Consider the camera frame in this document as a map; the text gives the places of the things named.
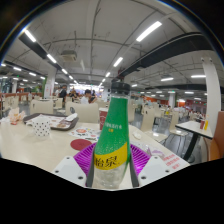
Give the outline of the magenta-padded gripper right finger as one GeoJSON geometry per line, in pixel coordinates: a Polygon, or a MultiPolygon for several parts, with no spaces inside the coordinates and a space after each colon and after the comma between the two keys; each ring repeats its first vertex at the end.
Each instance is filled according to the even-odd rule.
{"type": "Polygon", "coordinates": [[[143,187],[172,173],[159,156],[151,156],[135,145],[131,145],[130,149],[130,174],[133,187],[143,187]]]}

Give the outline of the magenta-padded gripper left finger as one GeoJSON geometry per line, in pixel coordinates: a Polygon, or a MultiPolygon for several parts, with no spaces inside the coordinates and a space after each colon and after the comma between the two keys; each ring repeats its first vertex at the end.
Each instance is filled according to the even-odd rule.
{"type": "Polygon", "coordinates": [[[66,156],[53,170],[53,173],[81,187],[91,187],[94,176],[95,144],[91,144],[75,156],[66,156]]]}

